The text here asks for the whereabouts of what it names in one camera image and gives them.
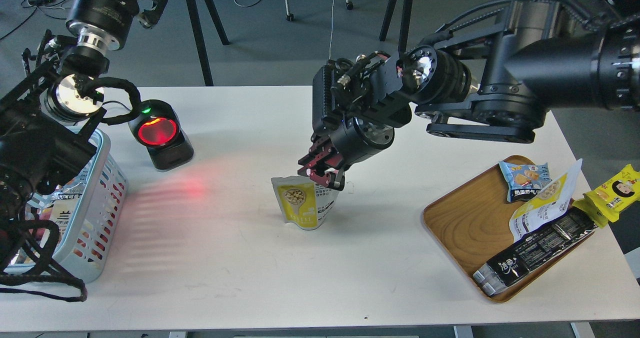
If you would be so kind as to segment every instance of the white basket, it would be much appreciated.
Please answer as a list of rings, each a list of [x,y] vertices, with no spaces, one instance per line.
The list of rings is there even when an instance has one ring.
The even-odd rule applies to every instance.
[[[98,149],[75,179],[86,185],[53,253],[55,261],[85,283],[94,281],[105,268],[128,187],[127,179],[109,154],[109,137],[96,129],[90,142]],[[45,208],[52,198],[34,194],[29,205]],[[5,272],[22,274],[33,266],[33,263],[15,263]]]

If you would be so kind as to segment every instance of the food image on package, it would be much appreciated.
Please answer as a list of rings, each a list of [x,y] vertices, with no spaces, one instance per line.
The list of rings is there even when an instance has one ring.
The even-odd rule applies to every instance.
[[[300,206],[302,206],[307,200],[307,193],[299,188],[291,188],[284,192],[284,198],[293,208],[294,214],[300,214]]]

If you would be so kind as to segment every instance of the table leg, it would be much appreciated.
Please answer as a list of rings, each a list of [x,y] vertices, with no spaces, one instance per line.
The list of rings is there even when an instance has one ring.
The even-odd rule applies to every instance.
[[[229,39],[227,39],[227,33],[225,32],[224,26],[222,26],[222,21],[220,20],[220,16],[218,15],[218,10],[216,9],[216,5],[213,3],[213,0],[204,0],[206,4],[206,8],[208,9],[208,14],[211,16],[211,20],[213,21],[213,25],[215,26],[215,30],[217,31],[218,37],[220,37],[220,42],[222,42],[222,46],[228,46],[230,44]]]
[[[409,39],[409,22],[411,21],[411,8],[414,0],[404,0],[402,5],[402,20],[400,21],[400,38],[398,38],[398,52],[407,50],[407,40]]]
[[[189,11],[189,19],[191,21],[191,29],[193,30],[193,38],[196,41],[196,49],[198,50],[198,58],[200,69],[202,69],[202,77],[206,87],[213,87],[213,78],[211,77],[211,68],[209,67],[209,56],[207,55],[207,47],[205,46],[204,36],[202,35],[202,26],[198,15],[198,7],[196,0],[186,0],[187,10]]]
[[[575,338],[595,338],[594,331],[589,322],[572,322],[571,329]]]
[[[386,3],[386,12],[384,12],[384,19],[382,20],[382,28],[380,29],[379,41],[384,42],[387,40],[387,33],[389,32],[389,24],[391,24],[391,17],[394,15],[396,8],[396,2],[398,0],[389,0]]]
[[[468,325],[455,325],[453,326],[453,332],[455,338],[474,338],[474,332],[471,330],[471,326]]]

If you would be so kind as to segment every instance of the wooden tray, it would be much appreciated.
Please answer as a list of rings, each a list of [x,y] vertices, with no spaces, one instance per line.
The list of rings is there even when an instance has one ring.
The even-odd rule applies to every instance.
[[[534,164],[521,155],[509,156],[505,161],[515,165]],[[507,190],[505,177],[496,164],[423,211],[426,227],[475,287],[478,286],[473,274],[478,268],[514,243],[508,222],[524,202],[508,203]],[[567,249],[500,294],[489,297],[479,287],[478,290],[494,302],[506,302],[577,246]]]

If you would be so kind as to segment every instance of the cartoon face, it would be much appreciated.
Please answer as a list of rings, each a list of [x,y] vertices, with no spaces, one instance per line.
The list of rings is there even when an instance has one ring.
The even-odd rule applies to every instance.
[[[618,183],[615,185],[615,187],[622,193],[628,195],[629,193],[632,193],[634,190],[631,188],[631,185],[625,184],[625,183]]]

